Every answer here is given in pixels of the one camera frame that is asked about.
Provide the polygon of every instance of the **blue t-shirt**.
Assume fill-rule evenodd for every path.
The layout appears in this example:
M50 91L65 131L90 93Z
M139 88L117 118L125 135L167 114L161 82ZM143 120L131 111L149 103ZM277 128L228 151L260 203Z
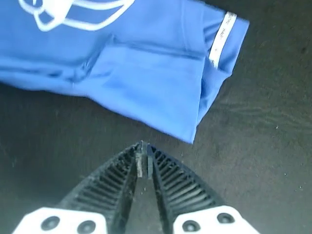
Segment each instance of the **blue t-shirt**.
M193 142L249 23L195 0L3 0L0 82L84 96Z

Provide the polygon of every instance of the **dark table surface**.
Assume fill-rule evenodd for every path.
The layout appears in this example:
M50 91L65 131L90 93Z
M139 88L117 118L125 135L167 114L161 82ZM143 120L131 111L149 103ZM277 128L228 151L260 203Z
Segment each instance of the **dark table surface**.
M182 160L262 234L312 232L311 1L209 3L251 25L194 145L86 98L0 85L1 233L141 139ZM128 233L159 233L152 186L139 183Z

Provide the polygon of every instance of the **sleeve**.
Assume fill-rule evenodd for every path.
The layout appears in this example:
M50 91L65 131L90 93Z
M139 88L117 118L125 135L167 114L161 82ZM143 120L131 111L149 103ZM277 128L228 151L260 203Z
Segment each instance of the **sleeve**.
M203 32L206 59L201 81L197 123L215 100L223 81L231 76L249 22L236 14L204 6Z

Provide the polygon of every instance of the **white sleeve stripe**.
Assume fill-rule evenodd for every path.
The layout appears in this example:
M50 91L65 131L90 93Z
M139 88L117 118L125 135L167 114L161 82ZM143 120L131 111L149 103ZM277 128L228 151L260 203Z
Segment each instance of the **white sleeve stripe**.
M234 26L237 15L231 12L227 12L224 16L223 22L216 34L213 45L211 46L209 60L215 68L219 66L219 60L221 53L227 38Z

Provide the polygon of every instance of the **t-shirt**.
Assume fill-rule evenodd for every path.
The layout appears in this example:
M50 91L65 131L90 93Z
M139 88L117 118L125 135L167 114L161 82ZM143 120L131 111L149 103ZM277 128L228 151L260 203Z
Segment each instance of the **t-shirt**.
M249 23L196 0L2 0L0 82L88 97L192 143Z

